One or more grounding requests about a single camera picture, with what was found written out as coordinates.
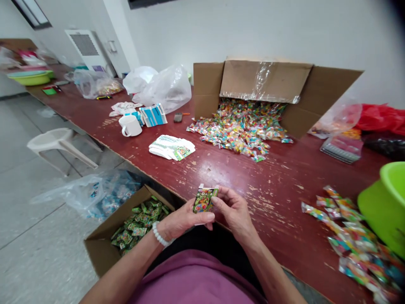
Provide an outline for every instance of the clear bag of blue items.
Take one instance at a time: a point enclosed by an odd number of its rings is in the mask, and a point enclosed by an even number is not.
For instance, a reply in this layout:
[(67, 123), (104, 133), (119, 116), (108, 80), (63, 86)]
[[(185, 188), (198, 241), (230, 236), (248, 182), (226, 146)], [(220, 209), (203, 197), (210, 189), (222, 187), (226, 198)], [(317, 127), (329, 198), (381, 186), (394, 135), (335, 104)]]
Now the clear bag of blue items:
[(90, 174), (31, 199), (38, 204), (64, 199), (83, 217), (104, 221), (143, 185), (140, 176), (114, 169)]

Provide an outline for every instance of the white plastic chair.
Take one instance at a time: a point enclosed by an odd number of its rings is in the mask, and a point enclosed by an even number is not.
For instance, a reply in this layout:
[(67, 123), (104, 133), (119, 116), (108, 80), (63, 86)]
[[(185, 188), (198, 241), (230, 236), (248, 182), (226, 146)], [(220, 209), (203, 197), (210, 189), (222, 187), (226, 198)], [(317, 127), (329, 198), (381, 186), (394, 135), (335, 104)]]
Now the white plastic chair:
[(65, 176), (67, 174), (63, 172), (59, 167), (53, 164), (48, 157), (44, 155), (44, 151), (52, 150), (52, 149), (60, 149), (69, 152), (74, 157), (80, 159), (83, 163), (88, 165), (89, 167), (96, 169), (98, 165), (89, 159), (86, 155), (82, 152), (77, 150), (74, 145), (72, 145), (72, 141), (75, 137), (79, 136), (83, 141), (85, 141), (88, 145), (93, 147), (99, 152), (102, 150), (92, 141), (88, 140), (83, 135), (80, 135), (75, 130), (69, 128), (59, 128), (55, 130), (48, 131), (44, 134), (40, 134), (33, 139), (31, 139), (27, 143), (27, 147), (31, 149), (35, 154), (39, 157), (43, 158), (46, 162), (48, 162), (52, 167), (57, 169), (58, 171), (62, 172)]

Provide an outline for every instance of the white bead bracelet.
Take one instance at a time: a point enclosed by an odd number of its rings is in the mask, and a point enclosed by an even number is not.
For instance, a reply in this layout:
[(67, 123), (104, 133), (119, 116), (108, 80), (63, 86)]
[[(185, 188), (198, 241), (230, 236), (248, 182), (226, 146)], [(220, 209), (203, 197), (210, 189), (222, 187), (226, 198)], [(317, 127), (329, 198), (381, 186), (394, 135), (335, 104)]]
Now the white bead bracelet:
[(171, 244), (174, 242), (175, 239), (172, 239), (170, 242), (167, 242), (166, 240), (164, 240), (164, 239), (162, 238), (162, 236), (159, 234), (159, 232), (157, 232), (156, 225), (157, 225), (158, 223), (159, 223), (159, 222), (156, 221), (156, 222), (154, 222), (154, 223), (152, 224), (152, 230), (153, 230), (153, 233), (154, 233), (155, 237), (156, 237), (157, 240), (159, 241), (159, 243), (161, 243), (161, 244), (166, 248), (167, 246), (171, 245)]

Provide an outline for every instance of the window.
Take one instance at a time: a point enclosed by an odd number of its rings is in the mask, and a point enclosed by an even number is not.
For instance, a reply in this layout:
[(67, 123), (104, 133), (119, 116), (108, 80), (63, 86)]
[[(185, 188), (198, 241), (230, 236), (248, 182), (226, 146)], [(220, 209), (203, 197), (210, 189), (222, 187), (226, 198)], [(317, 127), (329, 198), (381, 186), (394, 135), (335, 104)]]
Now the window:
[(52, 27), (35, 0), (11, 0), (35, 30)]
[(131, 9), (135, 9), (135, 8), (148, 7), (151, 5), (165, 3), (165, 2), (169, 2), (169, 1), (174, 1), (174, 0), (128, 0), (128, 3), (130, 4)]

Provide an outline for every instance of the hand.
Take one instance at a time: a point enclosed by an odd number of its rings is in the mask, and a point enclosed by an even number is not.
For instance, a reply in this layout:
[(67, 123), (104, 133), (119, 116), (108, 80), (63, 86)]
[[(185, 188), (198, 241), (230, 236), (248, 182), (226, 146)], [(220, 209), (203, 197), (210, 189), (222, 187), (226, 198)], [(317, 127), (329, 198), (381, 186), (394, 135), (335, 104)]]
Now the hand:
[(212, 212), (193, 212), (195, 198), (187, 201), (179, 210), (170, 213), (157, 224), (157, 231), (166, 241), (180, 237), (187, 229), (195, 225), (206, 225), (212, 230), (215, 214)]
[(239, 243), (245, 244), (257, 235), (250, 218), (248, 203), (234, 190), (219, 186), (218, 197), (212, 197), (211, 202), (224, 215)]

